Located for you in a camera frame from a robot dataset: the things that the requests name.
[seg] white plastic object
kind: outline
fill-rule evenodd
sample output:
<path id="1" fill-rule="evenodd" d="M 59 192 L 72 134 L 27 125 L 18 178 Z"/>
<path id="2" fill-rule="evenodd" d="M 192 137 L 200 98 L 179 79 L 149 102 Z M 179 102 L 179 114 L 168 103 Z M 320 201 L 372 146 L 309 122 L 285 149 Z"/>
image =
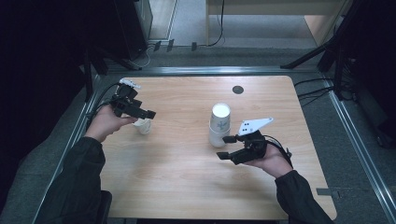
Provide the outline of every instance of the white plastic object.
<path id="1" fill-rule="evenodd" d="M 243 136 L 248 133 L 254 133 L 265 125 L 271 123 L 273 120 L 273 118 L 243 120 L 241 127 L 239 128 L 238 135 Z"/>
<path id="2" fill-rule="evenodd" d="M 125 78 L 122 78 L 120 80 L 120 84 L 125 84 L 125 85 L 128 85 L 128 86 L 132 87 L 132 88 L 137 88 L 139 90 L 142 89 L 141 86 L 135 84 L 134 82 L 132 82 L 132 80 L 128 80 L 128 79 L 125 79 Z"/>

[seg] wooden desk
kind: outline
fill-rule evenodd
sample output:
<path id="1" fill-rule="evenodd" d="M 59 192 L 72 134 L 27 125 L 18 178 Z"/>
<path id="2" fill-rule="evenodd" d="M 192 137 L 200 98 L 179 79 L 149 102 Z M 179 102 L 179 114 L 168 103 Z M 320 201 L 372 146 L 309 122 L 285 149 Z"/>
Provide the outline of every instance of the wooden desk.
<path id="1" fill-rule="evenodd" d="M 318 155 L 289 77 L 134 77 L 142 86 L 135 99 L 157 112 L 152 130 L 141 135 L 127 125 L 104 142 L 102 188 L 111 191 L 110 217 L 286 219 L 276 200 L 274 179 L 263 170 L 221 161 L 208 142 L 215 103 L 232 110 L 231 133 L 243 119 L 273 117 L 261 129 L 288 147 L 294 168 L 311 184 L 331 218 L 336 211 Z M 233 93 L 239 85 L 242 94 Z"/>
<path id="2" fill-rule="evenodd" d="M 227 0 L 224 15 L 305 15 L 317 45 L 321 45 L 351 0 Z M 209 15 L 221 15 L 221 0 L 206 0 L 206 44 Z"/>

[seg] person's left hand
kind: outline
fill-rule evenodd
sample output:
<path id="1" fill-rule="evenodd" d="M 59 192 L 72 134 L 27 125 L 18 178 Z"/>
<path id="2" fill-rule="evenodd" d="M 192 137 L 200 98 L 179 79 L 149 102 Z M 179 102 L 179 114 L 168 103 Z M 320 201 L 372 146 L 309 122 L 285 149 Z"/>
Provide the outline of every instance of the person's left hand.
<path id="1" fill-rule="evenodd" d="M 97 112 L 84 136 L 94 138 L 102 143 L 108 135 L 118 131 L 120 127 L 136 121 L 137 118 L 133 117 L 117 117 L 112 106 L 105 105 Z"/>

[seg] round black hole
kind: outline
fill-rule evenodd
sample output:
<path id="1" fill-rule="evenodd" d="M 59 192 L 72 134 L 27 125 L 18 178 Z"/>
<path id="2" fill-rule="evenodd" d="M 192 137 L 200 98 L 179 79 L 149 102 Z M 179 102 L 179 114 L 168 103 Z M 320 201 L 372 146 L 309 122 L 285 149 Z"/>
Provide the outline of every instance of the round black hole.
<path id="1" fill-rule="evenodd" d="M 233 87 L 233 93 L 241 94 L 242 92 L 244 92 L 244 88 L 242 88 L 241 86 L 234 86 Z"/>

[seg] white cup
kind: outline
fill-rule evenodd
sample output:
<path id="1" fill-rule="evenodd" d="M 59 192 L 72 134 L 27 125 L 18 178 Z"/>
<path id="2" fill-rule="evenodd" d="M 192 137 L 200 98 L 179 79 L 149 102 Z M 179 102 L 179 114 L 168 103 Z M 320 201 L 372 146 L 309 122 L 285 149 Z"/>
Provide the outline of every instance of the white cup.
<path id="1" fill-rule="evenodd" d="M 217 133 L 213 129 L 211 129 L 210 126 L 209 126 L 209 143 L 213 147 L 224 147 L 225 143 L 222 140 L 222 138 L 225 137 L 225 136 L 229 136 L 230 135 L 230 130 L 231 130 L 231 128 L 229 128 L 226 132 Z"/>
<path id="2" fill-rule="evenodd" d="M 225 133 L 230 129 L 231 109 L 224 103 L 215 104 L 212 108 L 210 128 L 216 133 Z"/>
<path id="3" fill-rule="evenodd" d="M 141 134 L 148 134 L 151 130 L 151 119 L 138 119 L 134 126 Z"/>

